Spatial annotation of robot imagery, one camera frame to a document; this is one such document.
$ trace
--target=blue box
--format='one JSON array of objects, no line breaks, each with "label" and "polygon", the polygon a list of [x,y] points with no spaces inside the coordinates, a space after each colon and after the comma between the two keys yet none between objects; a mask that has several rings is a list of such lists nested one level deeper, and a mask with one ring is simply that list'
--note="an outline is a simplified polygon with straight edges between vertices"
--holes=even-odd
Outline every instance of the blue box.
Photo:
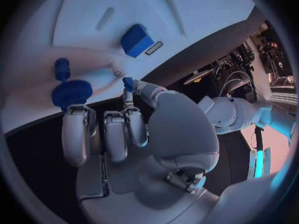
[{"label": "blue box", "polygon": [[153,40],[141,24],[135,24],[122,37],[121,45],[128,56],[136,58],[153,45]]}]

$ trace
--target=white curved panel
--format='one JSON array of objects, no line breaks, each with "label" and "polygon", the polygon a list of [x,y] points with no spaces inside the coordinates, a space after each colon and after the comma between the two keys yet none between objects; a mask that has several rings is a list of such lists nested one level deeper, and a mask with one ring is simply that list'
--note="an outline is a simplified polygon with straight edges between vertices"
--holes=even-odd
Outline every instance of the white curved panel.
[{"label": "white curved panel", "polygon": [[[59,84],[56,59],[68,58],[71,78],[92,84],[88,103],[114,98],[123,85],[103,68],[141,79],[194,42],[246,19],[253,6],[249,0],[45,0],[0,57],[7,66],[4,132],[60,111],[51,101]],[[132,58],[119,45],[136,23],[163,43],[154,54]]]}]

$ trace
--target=blue light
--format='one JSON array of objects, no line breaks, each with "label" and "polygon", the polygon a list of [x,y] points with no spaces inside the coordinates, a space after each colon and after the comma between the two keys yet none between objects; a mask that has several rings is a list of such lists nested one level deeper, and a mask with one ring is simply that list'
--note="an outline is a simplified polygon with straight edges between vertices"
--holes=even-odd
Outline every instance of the blue light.
[{"label": "blue light", "polygon": [[257,152],[256,171],[254,174],[255,178],[260,178],[262,176],[263,166],[264,166],[264,152],[262,150],[259,150]]}]

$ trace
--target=blue block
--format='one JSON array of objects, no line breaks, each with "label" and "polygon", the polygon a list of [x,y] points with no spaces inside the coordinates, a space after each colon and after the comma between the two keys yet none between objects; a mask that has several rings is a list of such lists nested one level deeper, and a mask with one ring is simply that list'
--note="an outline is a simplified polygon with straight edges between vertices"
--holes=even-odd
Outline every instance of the blue block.
[{"label": "blue block", "polygon": [[142,25],[136,24],[122,37],[121,45],[128,56],[136,58],[153,45],[153,40]]}]

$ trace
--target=small sticker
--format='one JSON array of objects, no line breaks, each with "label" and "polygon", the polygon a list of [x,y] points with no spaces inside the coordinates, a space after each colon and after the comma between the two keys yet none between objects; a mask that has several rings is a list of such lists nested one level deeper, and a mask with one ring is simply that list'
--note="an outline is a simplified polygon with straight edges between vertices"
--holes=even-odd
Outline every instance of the small sticker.
[{"label": "small sticker", "polygon": [[145,54],[147,54],[148,56],[152,55],[155,51],[157,51],[160,47],[163,46],[163,43],[158,41],[154,46],[152,46],[151,48],[149,48]]}]

